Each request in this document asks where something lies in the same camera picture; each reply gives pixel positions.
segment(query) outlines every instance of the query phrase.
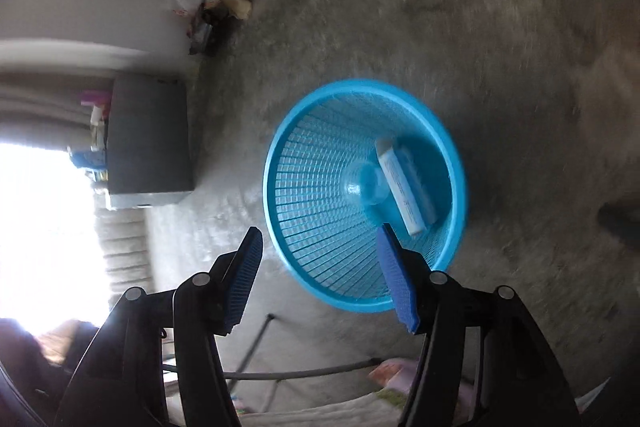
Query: bright window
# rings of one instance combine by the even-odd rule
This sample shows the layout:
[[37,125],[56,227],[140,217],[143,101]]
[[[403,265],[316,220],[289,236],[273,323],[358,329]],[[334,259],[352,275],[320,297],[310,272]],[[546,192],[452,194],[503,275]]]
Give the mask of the bright window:
[[0,317],[34,335],[109,313],[90,181],[64,152],[0,144]]

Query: gray floor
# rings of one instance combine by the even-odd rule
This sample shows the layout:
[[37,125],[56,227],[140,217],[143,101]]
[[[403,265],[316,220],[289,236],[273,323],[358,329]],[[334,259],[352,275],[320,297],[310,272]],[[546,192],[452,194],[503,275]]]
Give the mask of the gray floor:
[[[292,105],[332,80],[368,77],[422,99],[457,143],[470,212],[450,273],[513,285],[574,391],[607,377],[638,321],[640,258],[597,209],[640,187],[640,0],[254,0],[252,18],[191,90],[197,188],[148,213],[160,288],[208,269],[247,227],[266,233],[262,170]],[[307,294],[266,235],[245,319],[222,340],[235,368],[262,317],[252,369],[416,357],[392,312],[341,312]],[[286,385],[277,410],[373,389],[361,371]],[[259,405],[264,385],[238,393]]]

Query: laundry basket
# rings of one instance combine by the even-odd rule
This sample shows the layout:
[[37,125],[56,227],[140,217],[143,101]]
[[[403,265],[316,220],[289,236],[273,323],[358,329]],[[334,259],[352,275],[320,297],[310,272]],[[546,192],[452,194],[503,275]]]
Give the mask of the laundry basket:
[[[433,203],[436,221],[419,235],[409,235],[380,179],[376,140],[384,137],[410,151]],[[370,178],[370,189],[351,190],[354,175]],[[290,111],[271,143],[263,195],[286,266],[311,293],[348,311],[393,308],[376,256],[382,223],[437,270],[449,265],[465,226],[464,172],[444,127],[411,95],[372,80],[328,84]]]

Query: silver screw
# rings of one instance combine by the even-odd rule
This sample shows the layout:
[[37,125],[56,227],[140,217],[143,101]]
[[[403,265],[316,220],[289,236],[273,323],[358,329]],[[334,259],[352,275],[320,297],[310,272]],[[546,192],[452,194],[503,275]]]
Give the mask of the silver screw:
[[444,272],[431,272],[429,280],[434,284],[446,284],[449,277]]
[[513,291],[513,288],[509,286],[500,286],[498,288],[498,295],[503,299],[510,301],[516,295],[516,292]]
[[124,292],[124,298],[127,301],[137,301],[140,299],[142,295],[142,290],[140,288],[129,288],[126,292]]
[[193,279],[191,279],[191,282],[194,286],[206,286],[209,284],[210,280],[211,277],[209,277],[208,273],[196,273],[196,275],[193,276]]

